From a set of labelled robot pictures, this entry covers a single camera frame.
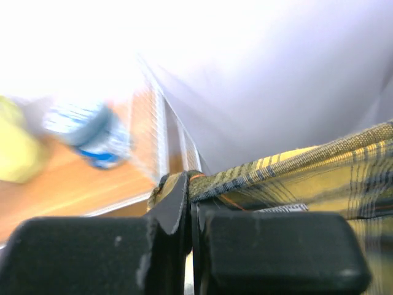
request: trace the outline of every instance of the yellow bottle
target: yellow bottle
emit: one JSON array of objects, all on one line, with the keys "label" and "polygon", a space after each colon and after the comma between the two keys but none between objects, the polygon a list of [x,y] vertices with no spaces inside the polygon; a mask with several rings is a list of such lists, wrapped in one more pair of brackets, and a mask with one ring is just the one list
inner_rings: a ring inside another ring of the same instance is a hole
[{"label": "yellow bottle", "polygon": [[18,106],[0,95],[0,181],[24,183],[41,171],[44,147],[21,128]]}]

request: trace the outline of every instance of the wooden table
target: wooden table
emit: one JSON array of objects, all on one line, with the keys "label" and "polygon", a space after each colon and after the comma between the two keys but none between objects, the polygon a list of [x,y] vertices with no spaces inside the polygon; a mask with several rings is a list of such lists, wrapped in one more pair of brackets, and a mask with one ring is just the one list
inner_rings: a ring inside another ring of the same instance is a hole
[{"label": "wooden table", "polygon": [[[123,106],[115,108],[126,118]],[[134,97],[131,134],[133,154],[148,171],[157,172],[155,103],[150,92]],[[68,147],[49,140],[45,170],[24,185],[0,182],[0,245],[24,220],[34,216],[78,216],[102,210],[155,186],[152,178],[127,162],[112,170],[92,168]]]}]

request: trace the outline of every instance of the blue and white container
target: blue and white container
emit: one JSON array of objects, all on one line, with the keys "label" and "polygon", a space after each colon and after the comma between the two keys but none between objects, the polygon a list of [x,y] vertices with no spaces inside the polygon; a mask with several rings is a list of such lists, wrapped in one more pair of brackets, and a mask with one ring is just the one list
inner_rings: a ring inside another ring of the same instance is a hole
[{"label": "blue and white container", "polygon": [[43,126],[93,167],[110,169],[130,156],[130,133],[103,100],[55,103]]}]

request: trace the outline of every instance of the plaid fabric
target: plaid fabric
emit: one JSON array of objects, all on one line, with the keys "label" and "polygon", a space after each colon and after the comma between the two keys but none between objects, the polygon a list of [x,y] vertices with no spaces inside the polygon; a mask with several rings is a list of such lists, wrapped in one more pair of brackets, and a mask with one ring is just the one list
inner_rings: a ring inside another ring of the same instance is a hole
[{"label": "plaid fabric", "polygon": [[[212,176],[190,171],[189,198],[254,210],[305,203],[347,218],[373,272],[366,294],[393,290],[393,120],[322,146],[285,152]],[[154,206],[179,175],[165,176]]]}]

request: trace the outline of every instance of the white label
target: white label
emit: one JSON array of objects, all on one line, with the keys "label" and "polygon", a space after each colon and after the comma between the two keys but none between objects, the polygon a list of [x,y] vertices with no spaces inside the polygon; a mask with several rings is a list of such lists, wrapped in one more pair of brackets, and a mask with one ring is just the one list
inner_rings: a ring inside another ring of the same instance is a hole
[{"label": "white label", "polygon": [[288,213],[288,212],[304,212],[304,211],[308,211],[308,207],[304,203],[284,205],[284,206],[258,210],[258,212],[264,212],[264,213]]}]

